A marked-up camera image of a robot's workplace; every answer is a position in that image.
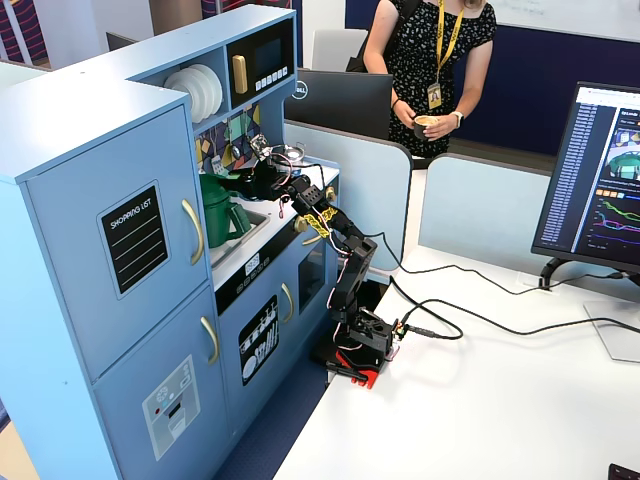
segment yellow lanyard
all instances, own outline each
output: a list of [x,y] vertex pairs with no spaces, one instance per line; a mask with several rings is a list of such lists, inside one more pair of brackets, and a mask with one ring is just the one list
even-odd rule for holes
[[464,7],[462,7],[462,11],[460,15],[458,15],[458,20],[456,21],[456,26],[453,28],[453,33],[451,34],[451,41],[449,42],[449,48],[444,58],[442,58],[442,43],[444,41],[444,0],[438,0],[440,5],[440,18],[438,20],[438,50],[436,52],[438,59],[438,76],[436,83],[440,81],[440,70],[451,54],[453,53],[453,49],[456,47],[456,42],[458,41],[458,35],[460,34],[460,27],[462,26],[462,19],[464,18]]

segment woman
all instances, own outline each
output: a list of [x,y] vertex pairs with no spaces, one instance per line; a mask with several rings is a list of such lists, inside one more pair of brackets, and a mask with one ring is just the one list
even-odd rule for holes
[[[496,18],[486,0],[423,0],[403,25],[385,62],[383,53],[404,1],[380,0],[364,62],[371,73],[394,76],[391,107],[395,115],[391,119],[390,140],[404,145],[416,157],[430,159],[447,151],[449,134],[461,126],[480,101]],[[464,92],[456,107],[453,66],[466,53]],[[416,115],[432,115],[439,120],[425,129],[428,141],[414,135]]]

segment woman's hand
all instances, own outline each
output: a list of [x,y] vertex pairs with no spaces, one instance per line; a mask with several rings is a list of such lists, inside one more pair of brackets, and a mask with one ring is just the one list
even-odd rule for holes
[[398,117],[407,128],[413,129],[413,119],[416,116],[416,112],[411,110],[407,102],[398,100],[393,107],[393,113],[396,114],[396,117]]
[[430,142],[435,142],[445,135],[449,135],[456,128],[458,128],[458,117],[456,117],[453,113],[450,115],[443,115],[441,117],[435,118],[438,119],[438,123],[435,123],[424,129],[424,135],[429,139]]

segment id badge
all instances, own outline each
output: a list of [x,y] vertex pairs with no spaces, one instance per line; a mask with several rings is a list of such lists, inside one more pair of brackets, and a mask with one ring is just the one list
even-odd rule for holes
[[434,83],[427,89],[427,96],[429,97],[429,110],[438,108],[442,105],[442,89],[439,83]]

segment computer monitor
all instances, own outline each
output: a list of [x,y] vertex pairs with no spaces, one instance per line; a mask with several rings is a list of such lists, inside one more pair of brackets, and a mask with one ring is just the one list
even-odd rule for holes
[[[532,252],[640,272],[640,89],[578,84]],[[640,327],[637,304],[591,303],[591,318]],[[613,358],[640,361],[640,335],[598,332]]]
[[107,32],[107,44],[109,45],[110,52],[118,50],[119,48],[128,47],[129,45],[132,45],[136,42],[136,40],[123,37],[122,35],[118,35],[117,33]]
[[387,140],[392,75],[298,70],[287,120]]

